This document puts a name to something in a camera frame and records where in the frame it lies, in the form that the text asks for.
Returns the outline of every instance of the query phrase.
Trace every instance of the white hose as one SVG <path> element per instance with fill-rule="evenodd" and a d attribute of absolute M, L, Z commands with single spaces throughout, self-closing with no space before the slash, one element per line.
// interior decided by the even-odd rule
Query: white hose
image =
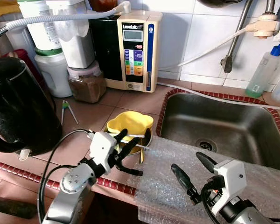
<path fill-rule="evenodd" d="M 29 18 L 23 18 L 23 19 L 11 21 L 0 29 L 0 37 L 4 35 L 6 32 L 14 28 L 25 26 L 32 23 L 67 21 L 67 20 L 93 20 L 93 19 L 105 18 L 120 12 L 122 13 L 131 12 L 131 3 L 129 1 L 123 1 L 115 8 L 103 13 L 74 14 L 74 15 L 46 15 L 46 16 L 36 16 L 36 17 L 29 17 Z"/>
<path fill-rule="evenodd" d="M 201 53 L 201 54 L 199 54 L 199 55 L 197 55 L 197 56 L 195 56 L 195 57 L 193 57 L 193 58 L 191 58 L 191 59 L 189 59 L 189 60 L 187 60 L 187 61 L 184 61 L 184 62 L 182 62 L 182 63 L 175 64 L 175 65 L 171 65 L 171 66 L 168 66 L 168 67 L 159 68 L 159 70 L 165 71 L 165 70 L 168 70 L 168 69 L 172 69 L 172 68 L 176 68 L 176 67 L 180 67 L 180 66 L 183 66 L 183 65 L 185 65 L 185 64 L 188 64 L 188 63 L 190 63 L 190 62 L 192 62 L 192 61 L 194 61 L 194 60 L 196 60 L 196 59 L 198 59 L 198 58 L 200 58 L 200 57 L 202 57 L 202 56 L 204 56 L 204 55 L 206 55 L 206 54 L 212 52 L 213 50 L 219 48 L 220 46 L 222 46 L 222 45 L 225 44 L 226 42 L 230 41 L 231 39 L 233 39 L 233 38 L 236 37 L 236 36 L 239 36 L 239 35 L 243 34 L 244 32 L 246 32 L 246 29 L 245 29 L 245 28 L 240 29 L 238 32 L 236 32 L 236 33 L 234 33 L 233 35 L 227 37 L 225 40 L 221 41 L 219 44 L 217 44 L 217 45 L 216 45 L 215 47 L 213 47 L 212 49 L 206 50 L 206 51 L 204 51 L 203 53 Z"/>
<path fill-rule="evenodd" d="M 196 92 L 194 90 L 183 88 L 183 87 L 177 86 L 177 85 L 171 85 L 171 84 L 159 83 L 159 82 L 157 84 L 158 85 L 164 85 L 164 86 L 172 87 L 172 88 L 177 88 L 177 89 L 181 89 L 181 90 L 185 90 L 187 92 L 196 94 L 196 95 L 201 96 L 201 97 L 205 97 L 205 98 L 208 98 L 208 99 L 213 99 L 213 100 L 224 102 L 224 103 L 228 103 L 228 104 L 238 104 L 238 105 L 245 105 L 245 106 L 256 106 L 256 107 L 263 107 L 263 108 L 271 108 L 271 109 L 275 109 L 275 110 L 280 110 L 279 106 L 271 106 L 271 105 L 263 105 L 263 104 L 251 104 L 251 103 L 245 103 L 245 102 L 239 102 L 239 101 L 231 101 L 231 100 L 227 100 L 227 99 L 211 97 L 209 95 L 205 95 L 205 94 Z"/>
<path fill-rule="evenodd" d="M 104 18 L 117 13 L 116 9 L 111 9 L 110 11 L 103 13 L 93 13 L 93 14 L 74 14 L 74 15 L 45 15 L 28 17 L 15 21 L 8 22 L 6 28 L 10 31 L 16 27 L 25 26 L 27 24 L 39 23 L 39 22 L 53 22 L 53 21 L 66 21 L 66 20 L 92 20 Z"/>

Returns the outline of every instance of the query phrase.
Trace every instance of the faucet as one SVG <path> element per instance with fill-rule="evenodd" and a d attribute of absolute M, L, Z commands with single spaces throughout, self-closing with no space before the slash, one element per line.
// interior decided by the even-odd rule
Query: faucet
<path fill-rule="evenodd" d="M 253 0 L 246 1 L 242 14 L 239 18 L 238 27 L 237 27 L 236 32 L 243 28 L 243 25 L 244 25 L 245 19 L 247 17 L 248 11 L 250 9 L 250 6 L 252 4 L 252 1 Z M 267 0 L 266 9 L 265 9 L 265 12 L 263 13 L 263 15 L 274 14 L 274 6 L 275 6 L 275 0 Z M 222 65 L 225 73 L 230 73 L 232 70 L 232 53 L 237 44 L 237 41 L 238 41 L 238 36 L 236 36 L 235 38 L 232 39 L 232 42 L 231 42 L 231 45 L 229 47 L 226 57 L 221 60 L 221 65 Z"/>

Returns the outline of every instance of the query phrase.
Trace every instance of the sink drain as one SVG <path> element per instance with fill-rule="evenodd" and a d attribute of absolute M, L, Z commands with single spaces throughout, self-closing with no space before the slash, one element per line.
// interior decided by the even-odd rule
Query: sink drain
<path fill-rule="evenodd" d="M 206 139 L 198 139 L 196 142 L 196 146 L 212 152 L 217 151 L 215 143 Z"/>

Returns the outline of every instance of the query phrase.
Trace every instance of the red tile border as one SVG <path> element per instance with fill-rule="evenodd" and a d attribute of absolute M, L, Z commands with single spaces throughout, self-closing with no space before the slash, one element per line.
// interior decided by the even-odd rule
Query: red tile border
<path fill-rule="evenodd" d="M 218 94 L 218 93 L 205 92 L 205 91 L 197 91 L 197 92 L 202 93 L 202 94 L 206 94 L 206 95 L 209 95 L 209 96 L 214 96 L 216 98 L 233 99 L 233 100 L 242 101 L 242 102 L 246 102 L 246 103 L 268 105 L 264 101 L 261 101 L 259 99 L 255 99 L 255 98 L 250 98 L 250 97 L 242 97 L 242 96 L 228 95 L 228 94 L 222 94 L 222 93 Z M 159 136 L 159 137 L 161 137 L 161 128 L 162 128 L 162 123 L 163 123 L 165 109 L 166 109 L 166 106 L 167 106 L 168 99 L 171 96 L 173 96 L 177 93 L 187 93 L 187 91 L 180 90 L 180 89 L 173 89 L 173 90 L 167 92 L 167 94 L 165 95 L 163 105 L 162 105 L 162 109 L 161 109 L 160 115 L 159 115 L 159 120 L 158 120 L 157 127 L 156 127 L 156 130 L 155 130 L 157 136 Z M 267 110 L 272 114 L 272 116 L 275 120 L 275 123 L 278 127 L 278 130 L 280 132 L 280 115 L 278 114 L 278 112 L 275 109 L 267 108 Z"/>
<path fill-rule="evenodd" d="M 15 167 L 12 167 L 12 166 L 9 166 L 9 165 L 7 165 L 5 163 L 2 163 L 2 162 L 0 162 L 0 169 L 5 171 L 5 172 L 12 173 L 13 175 L 20 176 L 22 178 L 25 178 L 29 181 L 33 181 L 33 182 L 36 182 L 36 183 L 40 183 L 41 178 L 42 178 L 39 175 L 30 173 L 30 172 L 22 170 L 22 169 L 15 168 Z M 130 187 L 130 186 L 127 186 L 127 185 L 124 185 L 124 184 L 121 184 L 121 183 L 118 183 L 118 182 L 115 182 L 115 181 L 111 181 L 111 180 L 105 179 L 103 177 L 99 177 L 97 179 L 97 184 L 101 185 L 101 186 L 104 186 L 104 187 L 107 187 L 107 188 L 111 188 L 113 190 L 118 190 L 120 192 L 129 194 L 129 195 L 132 195 L 132 196 L 134 196 L 135 192 L 136 192 L 136 188 L 133 188 L 133 187 Z M 60 185 L 59 182 L 53 181 L 53 180 L 48 180 L 48 182 L 46 183 L 46 187 L 52 188 L 52 189 L 55 189 L 55 190 L 60 189 L 59 185 Z"/>

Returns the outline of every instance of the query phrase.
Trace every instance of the stainless steel sink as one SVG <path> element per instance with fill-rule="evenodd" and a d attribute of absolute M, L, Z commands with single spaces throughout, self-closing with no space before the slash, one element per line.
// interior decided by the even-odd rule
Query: stainless steel sink
<path fill-rule="evenodd" d="M 264 108 L 175 94 L 168 99 L 161 136 L 280 169 L 280 133 Z"/>

